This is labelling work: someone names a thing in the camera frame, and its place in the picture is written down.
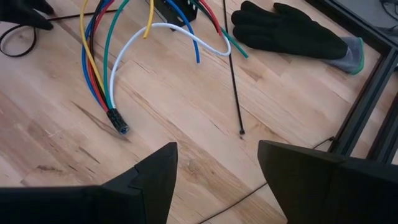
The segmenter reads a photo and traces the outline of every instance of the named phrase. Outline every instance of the work glove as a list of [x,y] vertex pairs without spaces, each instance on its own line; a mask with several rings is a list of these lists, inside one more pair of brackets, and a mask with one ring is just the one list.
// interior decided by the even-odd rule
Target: work glove
[[233,34],[248,47],[325,60],[348,73],[363,68],[363,41],[340,38],[304,12],[274,3],[275,12],[244,1],[232,14]]
[[53,25],[36,10],[48,15],[54,13],[54,9],[45,0],[0,0],[0,21],[53,29]]

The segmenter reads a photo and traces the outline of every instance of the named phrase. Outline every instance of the yellow wire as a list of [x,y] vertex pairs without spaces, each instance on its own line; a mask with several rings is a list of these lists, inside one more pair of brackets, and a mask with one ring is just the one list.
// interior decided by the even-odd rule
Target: yellow wire
[[155,11],[155,1],[150,0],[149,18],[148,18],[147,28],[145,29],[145,32],[144,32],[144,39],[146,39],[148,37],[152,21],[154,20],[154,11]]
[[83,3],[83,6],[81,7],[81,10],[80,10],[80,35],[81,35],[81,41],[83,42],[83,46],[86,49],[88,60],[90,61],[91,66],[93,66],[93,70],[94,70],[95,76],[98,79],[98,83],[99,83],[102,91],[105,92],[104,91],[104,83],[102,81],[100,72],[98,71],[97,65],[95,64],[95,60],[94,60],[94,58],[93,58],[93,56],[92,56],[92,54],[90,52],[90,49],[88,48],[87,40],[85,38],[85,25],[84,25],[83,17],[84,17],[84,13],[85,13],[85,9],[86,9],[87,3],[88,3],[88,0],[85,0],[84,3]]

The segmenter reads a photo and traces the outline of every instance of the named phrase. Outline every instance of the white wire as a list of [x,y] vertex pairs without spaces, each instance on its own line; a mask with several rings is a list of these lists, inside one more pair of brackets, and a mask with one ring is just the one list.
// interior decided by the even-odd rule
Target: white wire
[[[188,31],[186,31],[185,29],[183,29],[183,28],[181,28],[179,26],[176,26],[176,25],[173,25],[173,24],[164,23],[164,22],[158,22],[158,23],[153,23],[152,27],[167,27],[167,28],[175,29],[176,31],[179,31],[179,32],[191,37],[193,40],[197,41],[198,44],[204,46],[204,48],[208,49],[209,51],[213,52],[214,54],[217,54],[217,55],[220,55],[220,56],[225,56],[225,57],[227,57],[227,56],[229,56],[231,54],[231,44],[229,43],[229,41],[225,37],[225,35],[223,35],[223,37],[224,37],[224,41],[225,41],[228,49],[227,49],[227,52],[223,53],[223,52],[219,52],[219,51],[215,50],[213,47],[210,47],[204,41],[202,41],[201,39],[199,39],[195,35],[192,35],[191,33],[189,33]],[[141,30],[136,32],[136,34],[134,34],[131,37],[131,39],[125,44],[123,49],[120,51],[120,53],[119,53],[114,65],[113,65],[111,78],[110,78],[110,81],[109,81],[109,96],[111,98],[111,103],[112,103],[112,107],[113,108],[116,108],[116,104],[114,102],[113,91],[114,91],[114,79],[115,79],[115,76],[116,76],[116,70],[118,69],[118,66],[119,66],[119,62],[123,58],[124,53],[126,53],[126,50],[130,47],[130,45],[132,43],[134,43],[134,41],[136,41],[138,36],[140,34],[142,34],[145,31],[145,29],[146,29],[146,27],[143,27]]]

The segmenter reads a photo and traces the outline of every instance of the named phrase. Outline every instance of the black connector plug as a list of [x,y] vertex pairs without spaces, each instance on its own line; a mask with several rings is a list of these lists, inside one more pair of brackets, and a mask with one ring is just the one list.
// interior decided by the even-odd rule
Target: black connector plug
[[117,109],[110,109],[106,115],[119,134],[126,134],[130,130],[129,126],[123,120]]

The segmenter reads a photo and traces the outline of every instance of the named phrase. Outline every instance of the red wire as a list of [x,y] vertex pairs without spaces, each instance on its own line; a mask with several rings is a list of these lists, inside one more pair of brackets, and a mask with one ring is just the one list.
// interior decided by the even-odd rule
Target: red wire
[[[102,11],[100,12],[100,14],[98,15],[98,18],[95,22],[95,26],[94,26],[94,30],[93,32],[95,32],[98,28],[98,24],[100,23],[100,20],[102,19],[102,17],[104,16],[105,12],[108,10],[108,8],[112,5],[114,1],[110,1],[109,3],[107,3],[107,5],[105,5],[105,7],[102,9]],[[101,94],[100,94],[100,90],[98,89],[98,86],[95,83],[95,76],[94,76],[94,71],[93,71],[93,66],[90,63],[90,61],[87,59],[87,66],[88,66],[88,73],[90,76],[90,82],[93,85],[94,88],[94,92],[98,97],[99,103],[101,104],[102,108],[105,110],[105,112],[109,111],[109,108],[107,106],[107,104],[104,102],[104,99],[102,99]]]
[[205,0],[199,0],[199,2],[207,9],[207,11],[210,13],[211,18],[213,18],[213,21],[216,24],[216,28],[217,28],[217,32],[219,33],[220,36],[223,35],[223,33],[221,32],[221,27],[220,27],[220,23],[217,20],[216,15],[214,14],[213,10],[211,10],[211,7],[205,2]]

